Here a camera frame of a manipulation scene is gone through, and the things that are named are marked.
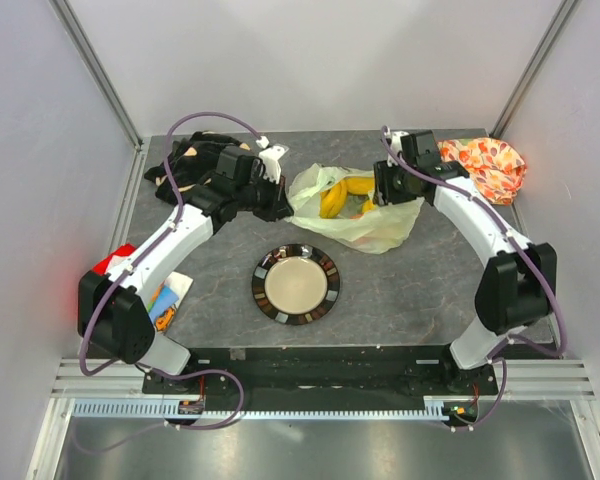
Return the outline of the pale green plastic bag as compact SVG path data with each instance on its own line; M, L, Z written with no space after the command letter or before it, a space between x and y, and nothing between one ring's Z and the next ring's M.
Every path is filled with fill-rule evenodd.
M374 188L372 171L314 164L289 187L290 222L363 253L385 253L408 238L423 201L377 206Z

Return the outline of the black rimmed ceramic plate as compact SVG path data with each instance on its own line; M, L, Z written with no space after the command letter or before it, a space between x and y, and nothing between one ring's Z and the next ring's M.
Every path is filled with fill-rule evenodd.
M322 319L335 306L340 291L341 275L335 261L303 243L270 250L251 277L251 294L259 310L286 326Z

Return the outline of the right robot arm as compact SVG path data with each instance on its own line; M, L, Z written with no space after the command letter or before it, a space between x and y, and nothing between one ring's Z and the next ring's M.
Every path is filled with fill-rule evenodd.
M375 163L374 202L378 207L423 199L450 220L478 256L483 272L474 296L476 317L447 347L438 381L447 392L463 392L474 371L505 346L529 344L524 330L557 315L557 254L518 232L477 189L457 161L446 162L430 130L381 130L387 152Z

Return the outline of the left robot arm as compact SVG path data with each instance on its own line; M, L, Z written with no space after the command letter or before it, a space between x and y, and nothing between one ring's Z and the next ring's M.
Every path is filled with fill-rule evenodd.
M88 271L78 287L80 351L95 345L114 360L141 364L164 376L178 393L199 382L188 348L157 330L149 317L154 293L196 248L241 211L274 222L292 215L280 160L287 147L259 153L228 146L214 169L188 191L167 220L132 254L99 275Z

